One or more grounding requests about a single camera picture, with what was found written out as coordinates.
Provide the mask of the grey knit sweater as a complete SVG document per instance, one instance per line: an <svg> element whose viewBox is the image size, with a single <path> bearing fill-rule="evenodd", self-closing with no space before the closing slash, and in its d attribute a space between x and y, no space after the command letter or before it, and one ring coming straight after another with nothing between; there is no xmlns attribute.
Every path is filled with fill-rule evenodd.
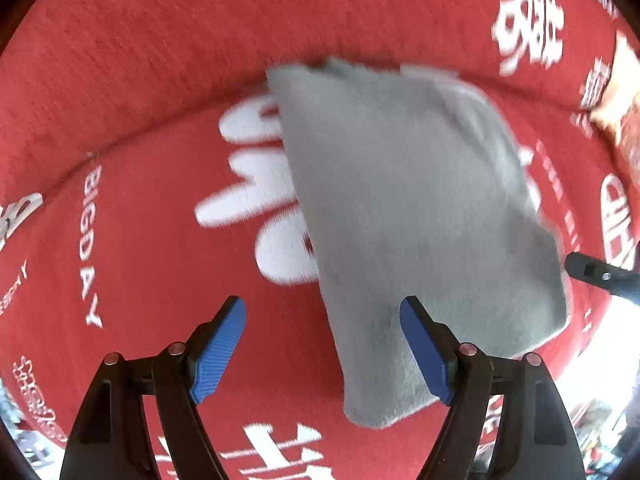
<svg viewBox="0 0 640 480"><path fill-rule="evenodd" d="M434 68L337 58L267 79L351 422L385 428L434 401L399 324L408 296L493 356L562 332L556 237L483 91Z"/></svg>

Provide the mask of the red bedspread with white print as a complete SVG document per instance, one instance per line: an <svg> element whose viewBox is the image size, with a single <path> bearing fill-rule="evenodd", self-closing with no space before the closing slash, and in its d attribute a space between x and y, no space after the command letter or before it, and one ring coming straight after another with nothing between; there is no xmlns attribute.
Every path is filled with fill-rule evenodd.
<svg viewBox="0 0 640 480"><path fill-rule="evenodd" d="M445 408L433 401L385 428L345 415L268 73L98 151L47 191L1 196L1 376L27 421L65 446L108 352L159 352L237 296L246 325L200 407L229 476L412 479ZM605 134L539 92L457 78L509 126L560 265L580 250L631 268L639 193ZM562 278L567 324L534 349L553 374L585 348L611 300Z"/></svg>

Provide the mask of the orange patterned pillow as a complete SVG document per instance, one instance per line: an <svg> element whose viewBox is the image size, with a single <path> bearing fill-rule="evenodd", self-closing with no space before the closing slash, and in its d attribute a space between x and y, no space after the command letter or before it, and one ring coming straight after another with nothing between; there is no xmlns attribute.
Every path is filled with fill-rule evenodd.
<svg viewBox="0 0 640 480"><path fill-rule="evenodd" d="M611 141L616 162L639 188L639 59L622 32L616 32L610 79L589 118Z"/></svg>

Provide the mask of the red pillow with white print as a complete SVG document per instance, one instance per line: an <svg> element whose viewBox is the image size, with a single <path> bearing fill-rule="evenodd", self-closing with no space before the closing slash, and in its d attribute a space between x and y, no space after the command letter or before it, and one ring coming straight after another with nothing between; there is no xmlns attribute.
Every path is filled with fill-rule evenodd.
<svg viewBox="0 0 640 480"><path fill-rule="evenodd" d="M273 64L434 64L572 104L627 29L611 0L36 0L1 55L1 196Z"/></svg>

